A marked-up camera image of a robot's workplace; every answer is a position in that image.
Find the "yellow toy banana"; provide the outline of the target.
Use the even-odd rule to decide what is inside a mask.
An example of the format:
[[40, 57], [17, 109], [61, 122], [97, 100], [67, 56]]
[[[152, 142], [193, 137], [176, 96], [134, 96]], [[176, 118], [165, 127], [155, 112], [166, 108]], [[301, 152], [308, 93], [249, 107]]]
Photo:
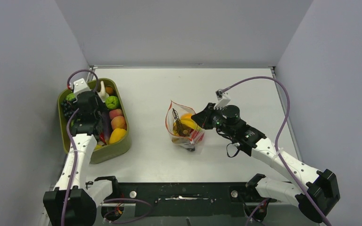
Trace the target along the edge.
[[181, 120], [181, 122], [189, 128], [188, 136], [190, 136], [194, 130], [201, 129], [192, 119]]

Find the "clear zip bag orange zipper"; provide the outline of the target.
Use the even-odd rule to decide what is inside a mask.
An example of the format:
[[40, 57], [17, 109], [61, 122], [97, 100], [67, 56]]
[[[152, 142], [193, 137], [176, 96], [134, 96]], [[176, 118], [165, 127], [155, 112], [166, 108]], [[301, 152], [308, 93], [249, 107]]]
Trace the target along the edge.
[[165, 127], [171, 142], [189, 152], [196, 150], [205, 134], [191, 118], [195, 113], [191, 107], [171, 101], [165, 118]]

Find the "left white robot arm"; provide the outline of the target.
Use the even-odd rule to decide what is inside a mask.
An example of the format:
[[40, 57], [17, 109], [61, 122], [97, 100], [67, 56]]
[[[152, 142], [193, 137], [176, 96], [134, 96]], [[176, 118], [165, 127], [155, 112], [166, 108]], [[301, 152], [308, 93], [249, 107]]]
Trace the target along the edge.
[[67, 122], [70, 148], [61, 176], [53, 190], [44, 194], [43, 205], [53, 226], [92, 226], [97, 208], [113, 191], [113, 177], [88, 188], [86, 173], [91, 156], [103, 135], [104, 104], [98, 94], [76, 95], [77, 109]]

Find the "red toy apple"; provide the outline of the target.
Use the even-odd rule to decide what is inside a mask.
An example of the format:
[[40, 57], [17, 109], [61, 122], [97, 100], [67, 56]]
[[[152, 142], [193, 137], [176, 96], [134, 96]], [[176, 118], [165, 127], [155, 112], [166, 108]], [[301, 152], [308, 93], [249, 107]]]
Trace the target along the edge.
[[191, 137], [193, 138], [193, 141], [195, 143], [199, 143], [203, 140], [204, 134], [205, 134], [204, 129], [197, 129], [191, 133]]

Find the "white toy garlic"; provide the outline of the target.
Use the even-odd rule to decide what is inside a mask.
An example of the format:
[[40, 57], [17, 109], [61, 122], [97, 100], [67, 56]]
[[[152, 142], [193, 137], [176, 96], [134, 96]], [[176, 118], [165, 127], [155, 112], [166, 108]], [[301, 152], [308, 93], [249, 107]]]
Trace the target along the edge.
[[100, 90], [98, 91], [98, 96], [103, 103], [109, 98], [109, 94], [106, 92], [106, 86], [103, 81], [100, 82]]

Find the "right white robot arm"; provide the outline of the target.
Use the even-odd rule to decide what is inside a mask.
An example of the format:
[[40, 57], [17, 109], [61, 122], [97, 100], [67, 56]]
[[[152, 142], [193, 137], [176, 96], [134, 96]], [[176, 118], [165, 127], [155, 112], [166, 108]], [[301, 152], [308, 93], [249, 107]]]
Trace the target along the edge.
[[264, 133], [241, 119], [237, 106], [228, 105], [223, 109], [214, 106], [209, 103], [203, 111], [192, 115], [192, 120], [202, 129], [216, 129], [237, 144], [240, 151], [289, 180], [287, 183], [256, 174], [247, 183], [247, 197], [253, 201], [263, 197], [287, 202], [298, 207], [311, 221], [324, 222], [324, 217], [340, 200], [336, 175], [329, 169], [320, 171], [311, 167], [276, 148]]

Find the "orange toy bell pepper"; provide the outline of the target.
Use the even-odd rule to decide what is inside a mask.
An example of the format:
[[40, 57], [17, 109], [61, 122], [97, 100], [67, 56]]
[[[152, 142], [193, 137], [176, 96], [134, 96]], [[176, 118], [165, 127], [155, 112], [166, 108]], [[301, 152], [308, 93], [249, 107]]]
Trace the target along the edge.
[[180, 117], [180, 119], [181, 120], [191, 119], [192, 115], [193, 115], [192, 113], [185, 113]]

